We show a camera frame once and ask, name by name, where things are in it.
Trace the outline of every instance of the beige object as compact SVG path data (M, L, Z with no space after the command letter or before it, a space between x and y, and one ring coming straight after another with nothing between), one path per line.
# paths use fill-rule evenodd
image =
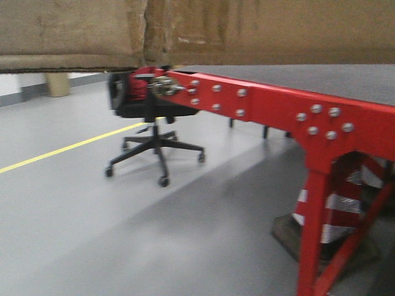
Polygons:
M70 83L67 73L47 73L45 78L51 97L64 97L70 94Z
M393 64L393 0L0 1L0 72Z

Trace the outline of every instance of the yellow floor line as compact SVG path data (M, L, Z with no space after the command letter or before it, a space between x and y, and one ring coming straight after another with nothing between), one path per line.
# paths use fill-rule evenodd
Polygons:
M19 167L22 167L22 166L24 166L24 165L28 165L29 163L37 162L38 160L41 160L41 159L44 159L44 158L47 158L47 157L50 157L50 156L54 156L54 155L56 155L56 154L59 154L59 153L62 153L62 152L65 152L65 151L68 151L68 150L71 150L71 149L80 147L80 146L82 146L82 145L86 145L86 144L92 143L92 142L94 142L94 141L97 141L97 140L100 140L100 139L103 139L103 138L112 136L112 135L114 135L114 134L119 134L119 133L121 133L121 132L123 132L123 131L131 130L132 128L137 128L137 127L142 126L142 125L145 125L145 122L139 122L139 123L136 123L136 124L134 124L134 125L130 125L130 126L126 126L126 127L124 127L124 128L117 129L117 130L115 130L115 131L110 131L109 133L101 134L100 136L96 136L96 137L87 139L87 140L85 140L85 141L78 142L78 143L69 145L69 146L67 146L67 147L63 147L63 148L60 148L60 149L57 149L57 150L54 150L54 151L51 151L51 152L48 152L48 153L45 153L45 154L41 154L41 155L39 155L39 156L33 157L33 158L31 158L31 159L28 159L28 160L24 160L24 161L22 161L22 162L19 162L19 163L15 163L15 164L13 164L13 165L6 166L5 168L1 168L1 169L0 169L0 174L1 174L1 173L5 173L5 172L7 172L7 171L14 170L14 169L19 168Z

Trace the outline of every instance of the gray tabletop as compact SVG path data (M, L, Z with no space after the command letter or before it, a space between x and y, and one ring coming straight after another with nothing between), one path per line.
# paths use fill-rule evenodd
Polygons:
M197 65L181 70L395 106L395 65Z

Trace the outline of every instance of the white wall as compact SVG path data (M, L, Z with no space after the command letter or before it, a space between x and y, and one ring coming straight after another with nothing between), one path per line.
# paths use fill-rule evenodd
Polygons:
M69 73L69 78L73 79L73 78L79 78L79 77L84 77L84 76L90 76L90 75L94 75L97 73Z
M16 74L0 74L0 96L20 92Z
M97 73L69 73L69 78L79 78ZM20 93L20 88L46 83L44 73L0 74L0 96Z
M18 74L18 79L21 88L46 82L44 73Z

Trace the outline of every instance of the red steel beam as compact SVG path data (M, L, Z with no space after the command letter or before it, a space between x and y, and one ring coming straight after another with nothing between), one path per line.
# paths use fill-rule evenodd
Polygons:
M292 133L306 151L309 198L302 231L298 296L324 296L373 223L392 185L317 280L333 162L358 151L395 161L395 107L202 73L167 72L186 87L164 99Z

